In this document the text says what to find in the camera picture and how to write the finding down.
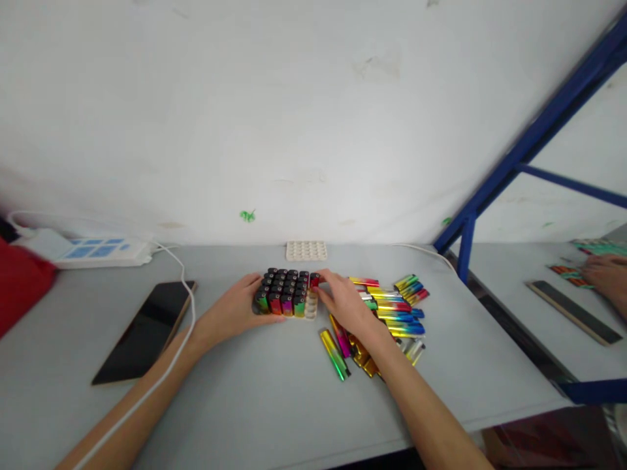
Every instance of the person's right hand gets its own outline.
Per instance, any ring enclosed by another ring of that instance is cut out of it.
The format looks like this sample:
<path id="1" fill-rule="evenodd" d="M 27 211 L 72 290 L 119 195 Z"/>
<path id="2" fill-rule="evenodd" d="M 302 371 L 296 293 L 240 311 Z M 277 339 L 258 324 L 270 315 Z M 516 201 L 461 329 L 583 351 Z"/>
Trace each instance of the person's right hand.
<path id="1" fill-rule="evenodd" d="M 346 277 L 328 269 L 318 271 L 321 282 L 329 283 L 331 294 L 327 294 L 322 289 L 318 289 L 320 300 L 327 307 L 327 310 L 336 320 L 348 331 L 363 341 L 364 336 L 378 331 L 383 327 L 381 323 L 366 306 L 355 285 Z"/>

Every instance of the power cord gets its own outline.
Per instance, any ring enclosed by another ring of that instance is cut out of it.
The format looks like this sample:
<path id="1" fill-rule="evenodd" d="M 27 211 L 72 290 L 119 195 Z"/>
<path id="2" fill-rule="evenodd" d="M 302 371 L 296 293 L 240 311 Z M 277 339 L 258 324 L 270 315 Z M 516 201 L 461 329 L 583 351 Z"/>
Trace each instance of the power cord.
<path id="1" fill-rule="evenodd" d="M 47 215 L 49 217 L 61 217 L 61 218 L 66 218 L 66 219 L 79 219 L 79 220 L 84 220 L 84 221 L 89 221 L 89 222 L 96 222 L 96 223 L 104 223 L 104 224 L 108 224 L 107 222 L 102 222 L 96 219 L 90 219 L 87 217 L 74 217 L 72 215 L 63 215 L 63 214 L 54 214 L 54 213 L 48 213 L 48 212 L 39 212 L 39 211 L 25 211 L 25 210 L 20 210 L 20 211 L 13 211 L 10 212 L 7 215 L 7 222 L 10 223 L 17 231 L 18 233 L 28 233 L 28 230 L 30 230 L 27 227 L 23 227 L 21 225 L 19 225 L 16 221 L 14 216 L 17 214 L 37 214 L 37 215 Z M 174 355 L 174 358 L 172 358 L 172 362 L 170 363 L 170 365 L 168 366 L 168 368 L 166 369 L 166 371 L 163 373 L 163 375 L 159 378 L 158 381 L 156 381 L 152 387 L 150 387 L 150 389 L 144 394 L 144 396 L 142 396 L 125 414 L 124 416 L 122 416 L 117 423 L 115 423 L 101 438 L 100 440 L 91 448 L 91 450 L 85 454 L 83 456 L 83 458 L 74 466 L 74 470 L 80 470 L 82 469 L 89 461 L 90 459 L 96 455 L 96 453 L 102 449 L 102 447 L 106 444 L 106 442 L 111 438 L 111 436 L 113 436 L 121 427 L 122 425 L 128 420 L 128 418 L 130 418 L 133 413 L 148 399 L 148 397 L 150 397 L 152 395 L 152 393 L 157 390 L 157 388 L 159 387 L 159 385 L 161 385 L 163 383 L 163 381 L 168 377 L 168 375 L 170 375 L 170 372 L 172 371 L 172 369 L 174 368 L 174 366 L 176 365 L 176 362 L 178 361 L 179 356 L 181 355 L 181 352 L 183 351 L 183 348 L 185 347 L 185 345 L 187 345 L 187 341 L 189 340 L 189 337 L 191 336 L 191 333 L 194 329 L 194 325 L 196 325 L 196 301 L 194 299 L 194 293 L 192 292 L 192 290 L 189 288 L 189 286 L 187 285 L 187 283 L 185 282 L 185 265 L 183 264 L 183 262 L 174 254 L 172 253 L 172 251 L 170 251 L 170 249 L 175 248 L 174 246 L 170 246 L 170 247 L 166 247 L 164 245 L 161 245 L 161 243 L 159 242 L 155 242 L 154 240 L 145 240 L 147 242 L 150 243 L 154 243 L 155 245 L 157 245 L 159 247 L 159 250 L 157 251 L 165 251 L 166 253 L 168 253 L 172 258 L 175 259 L 175 261 L 181 265 L 181 282 L 183 283 L 183 287 L 185 287 L 185 290 L 187 291 L 187 293 L 189 294 L 189 297 L 191 298 L 191 325 L 189 326 L 189 330 L 187 331 L 187 334 L 185 335 L 185 338 L 183 339 L 183 342 L 181 343 L 181 345 L 178 347 L 178 351 L 176 351 L 176 354 Z"/>
<path id="2" fill-rule="evenodd" d="M 413 248 L 413 249 L 416 249 L 416 250 L 419 250 L 419 251 L 424 251 L 425 253 L 428 253 L 429 255 L 441 258 L 446 264 L 448 264 L 449 268 L 452 269 L 453 272 L 457 272 L 457 271 L 455 271 L 455 268 L 453 267 L 453 265 L 445 257 L 443 257 L 439 253 L 435 253 L 434 251 L 430 251 L 430 250 L 428 250 L 426 248 L 422 248 L 422 247 L 419 247 L 419 246 L 416 246 L 416 245 L 409 245 L 407 243 L 392 243 L 392 246 L 404 246 L 404 247 L 407 247 L 407 248 Z"/>

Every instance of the gray table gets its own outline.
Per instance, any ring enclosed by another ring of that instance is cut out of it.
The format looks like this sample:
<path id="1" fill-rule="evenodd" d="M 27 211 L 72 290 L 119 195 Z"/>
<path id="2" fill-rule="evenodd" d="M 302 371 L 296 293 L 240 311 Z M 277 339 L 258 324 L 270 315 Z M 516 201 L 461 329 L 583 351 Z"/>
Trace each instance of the gray table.
<path id="1" fill-rule="evenodd" d="M 282 247 L 177 251 L 204 311 L 248 272 L 315 270 L 392 283 L 413 272 L 431 292 L 418 369 L 474 431 L 568 406 L 440 260 L 403 247 L 330 246 L 322 262 L 288 263 Z M 62 272 L 52 291 L 0 340 L 0 455 L 6 468 L 57 463 L 128 391 L 90 381 L 156 283 L 174 281 L 166 254 L 141 268 Z M 318 337 L 292 319 L 248 332 L 205 356 L 184 383 L 136 468 L 320 469 L 406 448 L 385 384 L 358 370 L 337 378 Z"/>
<path id="2" fill-rule="evenodd" d="M 572 243 L 475 243 L 470 270 L 577 379 L 623 379 L 627 377 L 627 324 L 594 291 L 575 287 L 546 267 L 579 265 L 586 258 Z M 531 291 L 526 281 L 548 282 L 624 339 L 609 347 L 600 345 Z"/>

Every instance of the hand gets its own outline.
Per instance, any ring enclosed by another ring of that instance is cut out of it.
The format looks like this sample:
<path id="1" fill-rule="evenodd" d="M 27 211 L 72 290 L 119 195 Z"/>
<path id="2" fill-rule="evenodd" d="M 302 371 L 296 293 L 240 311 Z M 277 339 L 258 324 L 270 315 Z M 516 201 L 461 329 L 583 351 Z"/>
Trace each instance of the hand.
<path id="1" fill-rule="evenodd" d="M 357 336 L 361 341 L 372 332 L 387 331 L 387 328 L 372 314 L 370 309 L 361 300 L 355 285 L 346 277 L 328 269 L 318 271 L 321 282 L 329 283 L 333 297 L 322 289 L 318 289 L 320 300 L 327 310 L 340 324 Z"/>
<path id="2" fill-rule="evenodd" d="M 193 339 L 201 354 L 256 326 L 285 321 L 282 315 L 253 313 L 253 297 L 262 279 L 257 273 L 245 275 L 196 322 L 190 340 Z"/>

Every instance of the black phone screen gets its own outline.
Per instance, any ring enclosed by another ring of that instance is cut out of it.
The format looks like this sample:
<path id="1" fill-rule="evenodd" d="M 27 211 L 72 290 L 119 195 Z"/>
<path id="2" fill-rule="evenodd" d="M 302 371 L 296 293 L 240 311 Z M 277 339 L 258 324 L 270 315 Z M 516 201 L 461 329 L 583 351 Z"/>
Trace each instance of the black phone screen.
<path id="1" fill-rule="evenodd" d="M 194 290 L 196 282 L 187 286 Z M 181 282 L 157 284 L 91 384 L 143 377 L 174 337 L 189 301 Z"/>

